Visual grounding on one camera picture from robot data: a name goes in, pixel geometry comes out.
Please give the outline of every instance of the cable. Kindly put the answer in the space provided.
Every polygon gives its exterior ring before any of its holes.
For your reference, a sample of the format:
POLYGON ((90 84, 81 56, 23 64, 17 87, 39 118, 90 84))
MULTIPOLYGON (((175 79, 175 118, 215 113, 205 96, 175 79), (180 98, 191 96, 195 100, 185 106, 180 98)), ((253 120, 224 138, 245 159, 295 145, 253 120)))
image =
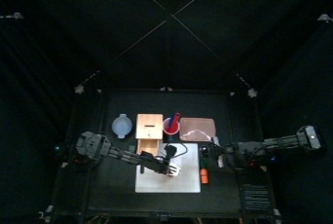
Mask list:
POLYGON ((252 153, 251 153, 251 155, 249 155, 249 158, 248 158, 248 161, 247 161, 248 164, 251 163, 251 160, 252 160, 255 154, 256 154, 261 149, 265 149, 265 148, 269 147, 269 146, 275 146, 275 145, 264 145, 264 146, 261 146, 260 148, 257 148, 256 150, 252 151, 252 153))
POLYGON ((184 147, 184 152, 180 153, 180 154, 177 154, 176 156, 169 157, 171 159, 172 159, 172 158, 177 158, 179 156, 184 155, 184 154, 187 153, 187 151, 188 151, 185 145, 184 145, 183 143, 179 143, 179 144, 184 147))

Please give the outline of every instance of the black wall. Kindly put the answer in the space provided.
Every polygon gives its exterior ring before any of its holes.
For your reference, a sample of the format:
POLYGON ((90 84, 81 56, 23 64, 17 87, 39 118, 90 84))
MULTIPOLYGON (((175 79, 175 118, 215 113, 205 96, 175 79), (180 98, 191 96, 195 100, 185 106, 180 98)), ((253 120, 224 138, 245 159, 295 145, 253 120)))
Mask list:
POLYGON ((50 203, 53 145, 65 139, 73 91, 19 23, 0 22, 0 222, 50 203))
POLYGON ((275 197, 287 223, 333 223, 333 24, 323 23, 260 91, 264 137, 314 125, 324 150, 283 153, 272 167, 275 197))

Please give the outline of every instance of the cutting board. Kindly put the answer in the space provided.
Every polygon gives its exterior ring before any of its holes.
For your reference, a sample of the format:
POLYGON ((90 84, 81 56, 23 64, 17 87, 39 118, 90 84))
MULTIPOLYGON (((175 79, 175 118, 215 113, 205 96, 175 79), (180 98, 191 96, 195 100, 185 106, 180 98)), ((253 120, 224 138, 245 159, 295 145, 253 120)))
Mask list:
MULTIPOLYGON (((169 145, 176 147, 176 154, 184 152, 184 147, 180 144, 171 143, 169 145)), ((200 193, 197 144, 185 143, 184 145, 187 153, 171 159, 171 162, 181 169, 176 177, 157 174, 146 168, 141 174, 140 166, 136 167, 136 193, 200 193)), ((160 143, 161 153, 165 152, 164 147, 165 144, 160 143)))

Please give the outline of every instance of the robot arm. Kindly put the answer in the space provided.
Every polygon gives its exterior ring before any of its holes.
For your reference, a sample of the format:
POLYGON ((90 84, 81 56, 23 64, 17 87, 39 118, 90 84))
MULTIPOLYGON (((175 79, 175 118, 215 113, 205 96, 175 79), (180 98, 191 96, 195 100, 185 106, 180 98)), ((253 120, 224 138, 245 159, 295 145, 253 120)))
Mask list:
POLYGON ((318 135, 312 126, 300 127, 295 135, 264 139, 263 142, 237 142, 219 148, 209 146, 209 156, 225 155, 225 162, 235 169, 260 166, 264 158, 276 150, 303 148, 307 151, 320 148, 318 135))
POLYGON ((180 168, 169 162, 176 152, 176 148, 171 145, 167 146, 165 156, 154 158, 150 153, 144 151, 137 155, 128 151, 118 150, 104 135, 86 131, 80 135, 74 148, 78 155, 86 156, 92 160, 112 157, 132 165, 140 165, 141 172, 142 168, 148 168, 153 172, 168 176, 179 175, 180 168))

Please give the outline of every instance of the brown box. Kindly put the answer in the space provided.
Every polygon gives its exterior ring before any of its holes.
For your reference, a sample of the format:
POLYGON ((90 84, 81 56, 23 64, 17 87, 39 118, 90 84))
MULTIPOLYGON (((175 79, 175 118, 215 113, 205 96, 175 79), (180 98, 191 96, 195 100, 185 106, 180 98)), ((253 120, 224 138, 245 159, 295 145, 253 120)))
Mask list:
POLYGON ((137 139, 137 154, 144 150, 157 156, 158 143, 162 139, 161 114, 137 114, 134 137, 137 139))

